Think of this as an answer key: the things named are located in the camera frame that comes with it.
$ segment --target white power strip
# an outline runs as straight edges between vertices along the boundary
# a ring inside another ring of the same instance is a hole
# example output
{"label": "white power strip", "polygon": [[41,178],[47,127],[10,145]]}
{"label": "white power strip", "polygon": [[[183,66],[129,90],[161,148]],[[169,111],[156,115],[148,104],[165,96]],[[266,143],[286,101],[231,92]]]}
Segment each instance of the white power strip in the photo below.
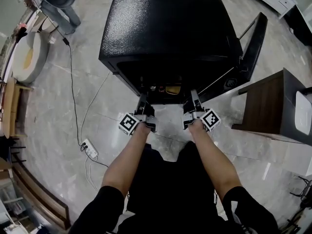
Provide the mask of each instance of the white power strip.
{"label": "white power strip", "polygon": [[90,156],[91,158],[95,158],[96,156],[98,156],[98,152],[88,139],[85,139],[83,142],[86,143],[85,147],[87,146],[87,148],[85,148],[85,151],[88,156]]}

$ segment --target black shirt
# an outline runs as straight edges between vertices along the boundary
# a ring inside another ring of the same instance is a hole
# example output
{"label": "black shirt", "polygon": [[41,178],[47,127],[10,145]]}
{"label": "black shirt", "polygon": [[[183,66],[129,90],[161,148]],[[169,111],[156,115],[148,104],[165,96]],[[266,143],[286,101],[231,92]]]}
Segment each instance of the black shirt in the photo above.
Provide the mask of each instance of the black shirt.
{"label": "black shirt", "polygon": [[[273,215],[257,203],[243,187],[232,188],[224,196],[222,204],[228,221],[218,216],[213,202],[205,211],[197,211],[198,201],[193,201],[193,198],[183,192],[177,197],[180,199],[179,204],[168,205],[167,202],[157,201],[148,212],[139,212],[124,220],[118,227],[118,234],[278,233]],[[104,186],[83,210],[69,234],[112,232],[123,208],[122,193],[116,188]]]}

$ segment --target marble floor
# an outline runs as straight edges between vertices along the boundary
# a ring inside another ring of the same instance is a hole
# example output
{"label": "marble floor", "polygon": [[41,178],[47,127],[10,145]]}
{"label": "marble floor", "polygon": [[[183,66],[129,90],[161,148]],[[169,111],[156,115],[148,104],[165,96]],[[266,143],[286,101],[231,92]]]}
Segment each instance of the marble floor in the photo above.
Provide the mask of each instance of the marble floor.
{"label": "marble floor", "polygon": [[[73,54],[74,91],[78,124],[86,108],[106,79],[86,117],[82,139],[89,138],[99,152],[98,160],[109,165],[128,141],[117,125],[125,112],[132,112],[138,97],[98,60],[101,36],[112,0],[76,0],[74,9],[81,26],[68,37]],[[259,12],[269,19],[267,32],[252,82],[280,71],[292,72],[306,86],[312,86],[311,52],[294,35],[284,19],[259,0],[222,0],[238,36]],[[71,95],[69,48],[57,32],[52,34],[43,71],[32,84],[25,117],[23,151],[25,165],[32,174],[70,209],[75,221],[96,191],[86,181],[86,156],[77,145],[74,104]],[[298,209],[300,199],[289,194],[299,192],[303,184],[296,174],[283,169],[289,152],[312,147],[288,144],[269,138],[231,130],[242,120],[246,96],[237,89],[205,103],[222,118],[211,136],[216,145],[234,163],[242,184],[250,194],[275,216],[279,225]],[[181,129],[182,108],[178,105],[155,106],[159,130],[148,142],[165,160],[175,161],[184,143],[191,139]],[[105,167],[93,164],[92,179],[99,188]],[[220,203],[218,211],[224,215]]]}

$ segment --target person's arm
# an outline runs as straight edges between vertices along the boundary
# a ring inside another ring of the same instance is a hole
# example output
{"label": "person's arm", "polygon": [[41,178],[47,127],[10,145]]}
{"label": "person's arm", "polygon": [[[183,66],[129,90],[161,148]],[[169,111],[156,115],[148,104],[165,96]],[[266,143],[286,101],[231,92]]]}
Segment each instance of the person's arm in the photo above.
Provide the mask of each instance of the person's arm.
{"label": "person's arm", "polygon": [[106,170],[102,186],[111,186],[126,197],[151,129],[139,123],[126,147]]}
{"label": "person's arm", "polygon": [[230,189],[242,186],[236,169],[211,140],[204,130],[201,120],[196,119],[188,128],[193,136],[205,170],[222,201]]}

